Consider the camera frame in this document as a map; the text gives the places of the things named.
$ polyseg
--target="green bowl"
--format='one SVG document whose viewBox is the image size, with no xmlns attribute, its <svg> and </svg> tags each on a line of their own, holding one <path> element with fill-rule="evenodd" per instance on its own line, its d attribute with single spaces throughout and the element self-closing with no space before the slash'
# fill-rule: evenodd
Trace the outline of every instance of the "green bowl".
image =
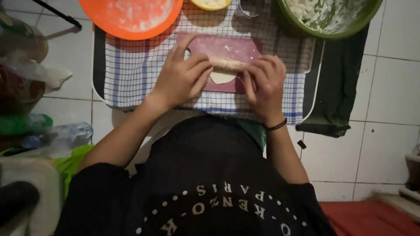
<svg viewBox="0 0 420 236">
<path fill-rule="evenodd" d="M 361 4 L 352 5 L 355 1 Z M 361 29 L 363 29 L 374 17 L 379 7 L 381 6 L 382 0 L 344 0 L 345 7 L 342 7 L 340 14 L 344 16 L 344 22 L 339 24 L 334 30 L 329 30 L 328 32 L 319 32 L 313 30 L 313 28 L 324 29 L 330 25 L 333 21 L 332 18 L 335 14 L 335 6 L 331 10 L 326 10 L 323 13 L 323 20 L 318 22 L 307 22 L 310 26 L 307 27 L 303 24 L 297 17 L 294 16 L 289 6 L 287 5 L 287 0 L 277 0 L 273 10 L 279 16 L 279 23 L 283 26 L 286 31 L 294 37 L 316 37 L 322 39 L 342 39 L 354 35 Z M 321 2 L 325 3 L 326 0 L 319 0 L 315 5 L 315 12 L 319 11 L 322 7 Z"/>
</svg>

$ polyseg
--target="blue and white kitchen towel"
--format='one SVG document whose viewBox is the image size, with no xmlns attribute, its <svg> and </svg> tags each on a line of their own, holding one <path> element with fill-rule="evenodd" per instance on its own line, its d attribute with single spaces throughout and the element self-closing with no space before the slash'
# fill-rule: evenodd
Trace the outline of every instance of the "blue and white kitchen towel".
<svg viewBox="0 0 420 236">
<path fill-rule="evenodd" d="M 310 70 L 314 39 L 292 39 L 277 28 L 270 17 L 270 3 L 266 0 L 264 13 L 252 26 L 232 20 L 236 3 L 227 9 L 205 11 L 190 0 L 184 0 L 175 23 L 164 33 L 147 40 L 128 41 L 107 34 L 105 45 L 106 74 L 105 103 L 124 111 L 133 110 L 153 89 L 168 51 L 176 43 L 179 32 L 198 32 L 228 37 L 258 38 L 263 43 L 262 54 L 277 55 L 287 67 L 284 83 L 283 112 L 288 124 L 302 122 L 305 72 Z M 244 94 L 203 92 L 200 98 L 182 109 L 203 110 L 207 113 L 258 120 Z"/>
</svg>

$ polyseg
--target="cutting board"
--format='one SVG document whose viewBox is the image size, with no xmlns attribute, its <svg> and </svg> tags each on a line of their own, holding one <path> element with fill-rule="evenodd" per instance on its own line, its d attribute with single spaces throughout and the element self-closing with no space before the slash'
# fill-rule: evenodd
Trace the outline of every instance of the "cutting board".
<svg viewBox="0 0 420 236">
<path fill-rule="evenodd" d="M 182 41 L 187 34 L 178 33 L 176 37 L 177 42 Z M 237 60 L 247 64 L 258 59 L 262 49 L 262 43 L 255 39 L 222 37 L 208 34 L 200 34 L 188 46 L 191 55 L 202 52 L 209 57 Z M 235 79 L 225 84 L 215 84 L 209 78 L 207 86 L 204 87 L 204 91 L 244 94 L 243 80 L 242 73 L 238 73 Z"/>
</svg>

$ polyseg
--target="orange bowl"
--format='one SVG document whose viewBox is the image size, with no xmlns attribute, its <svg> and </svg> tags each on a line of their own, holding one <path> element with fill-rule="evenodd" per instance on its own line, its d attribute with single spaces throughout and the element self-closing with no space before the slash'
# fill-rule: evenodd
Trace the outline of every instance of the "orange bowl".
<svg viewBox="0 0 420 236">
<path fill-rule="evenodd" d="M 86 15 L 113 36 L 149 39 L 176 20 L 183 0 L 79 0 Z"/>
</svg>

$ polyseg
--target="green plastic bag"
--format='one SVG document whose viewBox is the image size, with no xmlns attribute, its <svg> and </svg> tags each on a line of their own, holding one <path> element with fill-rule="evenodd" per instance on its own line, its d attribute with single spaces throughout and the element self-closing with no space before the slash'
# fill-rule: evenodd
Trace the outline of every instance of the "green plastic bag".
<svg viewBox="0 0 420 236">
<path fill-rule="evenodd" d="M 54 164 L 61 173 L 64 186 L 64 198 L 67 197 L 68 187 L 71 179 L 76 175 L 77 168 L 79 168 L 81 161 L 84 159 L 86 153 L 93 148 L 93 144 L 84 145 L 73 149 L 70 157 L 54 159 Z"/>
</svg>

